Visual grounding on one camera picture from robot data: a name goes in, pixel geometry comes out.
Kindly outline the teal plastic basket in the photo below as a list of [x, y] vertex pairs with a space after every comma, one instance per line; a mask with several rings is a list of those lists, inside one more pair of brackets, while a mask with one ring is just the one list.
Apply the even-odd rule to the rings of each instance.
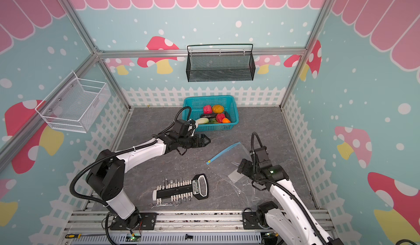
[[233, 96], [201, 96], [201, 97], [189, 97], [184, 100], [184, 107], [190, 107], [191, 113], [188, 117], [188, 112], [183, 113], [183, 119], [197, 120], [200, 115], [203, 114], [203, 107], [207, 105], [221, 105], [224, 107], [225, 117], [228, 118], [231, 123], [217, 123], [217, 124], [205, 124], [198, 125], [196, 129], [199, 132], [203, 131], [222, 131], [230, 130], [239, 123], [239, 114], [236, 107], [236, 102]]

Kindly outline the red toy pepper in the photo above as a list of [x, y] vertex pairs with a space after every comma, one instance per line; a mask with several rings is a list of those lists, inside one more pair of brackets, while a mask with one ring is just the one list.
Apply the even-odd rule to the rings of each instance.
[[215, 119], [218, 123], [223, 123], [223, 120], [225, 119], [225, 114], [224, 113], [217, 114]]

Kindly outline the pink toy fruit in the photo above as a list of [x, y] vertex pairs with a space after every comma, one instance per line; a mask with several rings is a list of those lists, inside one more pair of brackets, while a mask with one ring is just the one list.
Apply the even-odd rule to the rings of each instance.
[[212, 114], [213, 113], [213, 109], [211, 105], [207, 105], [203, 107], [203, 113], [204, 114]]

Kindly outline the clear zip top bag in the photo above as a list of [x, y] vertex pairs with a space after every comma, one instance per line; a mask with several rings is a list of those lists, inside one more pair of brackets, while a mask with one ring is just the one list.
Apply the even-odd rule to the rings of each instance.
[[252, 181], [237, 171], [243, 159], [251, 161], [249, 151], [238, 142], [222, 150], [206, 164], [228, 182], [240, 198], [246, 199], [249, 203], [258, 203], [261, 198], [257, 196], [257, 190], [252, 187]]

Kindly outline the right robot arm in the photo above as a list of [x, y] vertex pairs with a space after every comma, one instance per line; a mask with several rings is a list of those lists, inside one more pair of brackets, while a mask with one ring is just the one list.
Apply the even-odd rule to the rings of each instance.
[[342, 245], [339, 238], [333, 238], [315, 220], [299, 198], [289, 176], [280, 165], [270, 160], [249, 161], [242, 159], [237, 172], [248, 177], [252, 183], [261, 185], [281, 205], [266, 202], [260, 208], [260, 222], [279, 234], [287, 245]]

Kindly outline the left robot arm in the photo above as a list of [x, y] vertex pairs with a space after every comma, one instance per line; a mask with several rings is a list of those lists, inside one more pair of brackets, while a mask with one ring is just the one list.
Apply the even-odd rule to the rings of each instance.
[[[79, 199], [91, 200], [104, 205], [122, 227], [132, 230], [139, 227], [142, 217], [124, 190], [125, 174], [132, 168], [158, 156], [163, 156], [179, 148], [203, 148], [211, 143], [205, 134], [170, 136], [169, 133], [154, 135], [141, 145], [119, 152], [104, 150], [96, 161], [82, 169], [70, 183], [70, 193]], [[75, 185], [86, 175], [86, 182], [99, 195], [94, 198], [76, 191]]]

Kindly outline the white green toy cabbage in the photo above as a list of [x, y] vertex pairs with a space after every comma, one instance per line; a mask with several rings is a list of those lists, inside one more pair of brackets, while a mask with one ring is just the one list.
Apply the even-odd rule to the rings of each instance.
[[199, 118], [197, 120], [195, 120], [197, 125], [205, 125], [209, 123], [209, 119], [208, 118]]

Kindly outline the green toy vegetable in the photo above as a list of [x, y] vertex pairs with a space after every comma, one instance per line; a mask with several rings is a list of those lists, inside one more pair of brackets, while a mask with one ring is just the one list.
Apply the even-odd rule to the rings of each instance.
[[209, 119], [209, 122], [208, 122], [208, 124], [217, 124], [218, 123], [218, 121], [216, 120], [216, 118], [211, 118], [211, 119]]

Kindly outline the dark toy eggplant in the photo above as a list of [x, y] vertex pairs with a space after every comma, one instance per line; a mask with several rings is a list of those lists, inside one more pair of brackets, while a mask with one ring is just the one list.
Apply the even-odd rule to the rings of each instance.
[[217, 114], [216, 113], [209, 113], [209, 114], [201, 114], [200, 118], [208, 118], [208, 119], [212, 119], [212, 118], [216, 118]]

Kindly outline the black screwdriver bit set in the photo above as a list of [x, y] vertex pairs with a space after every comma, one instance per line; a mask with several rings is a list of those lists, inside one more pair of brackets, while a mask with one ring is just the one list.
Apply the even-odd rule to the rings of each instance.
[[182, 203], [192, 198], [204, 200], [209, 197], [207, 176], [197, 174], [190, 180], [170, 180], [157, 186], [153, 191], [152, 199], [156, 204], [163, 204], [164, 200]]

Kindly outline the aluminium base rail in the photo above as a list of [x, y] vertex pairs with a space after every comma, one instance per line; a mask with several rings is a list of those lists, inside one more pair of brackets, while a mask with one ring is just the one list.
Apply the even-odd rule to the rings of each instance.
[[[141, 227], [127, 230], [106, 212], [75, 212], [60, 245], [286, 245], [259, 224], [260, 213], [236, 211], [159, 211], [142, 213]], [[66, 234], [105, 234], [65, 239]]]

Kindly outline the yellow handled screwdriver left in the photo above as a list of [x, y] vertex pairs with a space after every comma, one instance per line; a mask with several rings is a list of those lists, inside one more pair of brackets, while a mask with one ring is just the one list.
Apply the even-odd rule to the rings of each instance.
[[80, 239], [82, 237], [98, 237], [105, 234], [66, 234], [65, 239]]

